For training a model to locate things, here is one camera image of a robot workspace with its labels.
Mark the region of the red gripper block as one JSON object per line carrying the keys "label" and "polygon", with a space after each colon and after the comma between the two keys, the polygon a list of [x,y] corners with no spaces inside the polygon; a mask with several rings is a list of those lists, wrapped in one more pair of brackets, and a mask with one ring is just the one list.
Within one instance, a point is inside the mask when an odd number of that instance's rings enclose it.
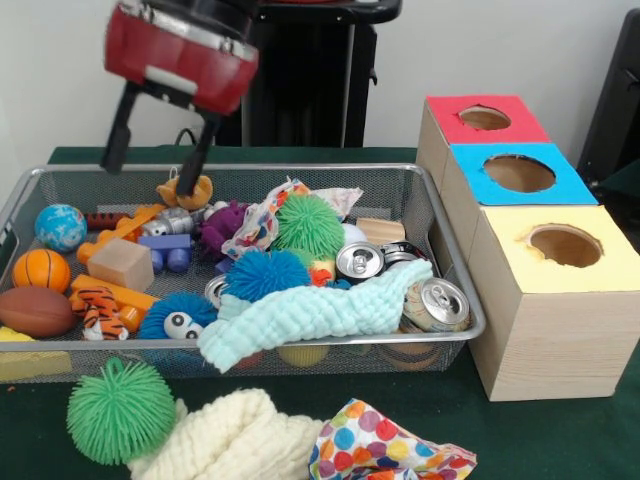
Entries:
{"label": "red gripper block", "polygon": [[130,82],[116,109],[101,167],[108,173],[121,172],[131,138],[128,122],[140,86],[153,82],[186,94],[187,102],[196,108],[216,113],[203,117],[198,141],[189,128],[181,129],[176,137],[175,145],[184,135],[195,145],[182,164],[176,187],[178,196],[191,196],[222,115],[238,108],[258,61],[254,46],[181,19],[165,6],[118,1],[106,29],[104,66]]}

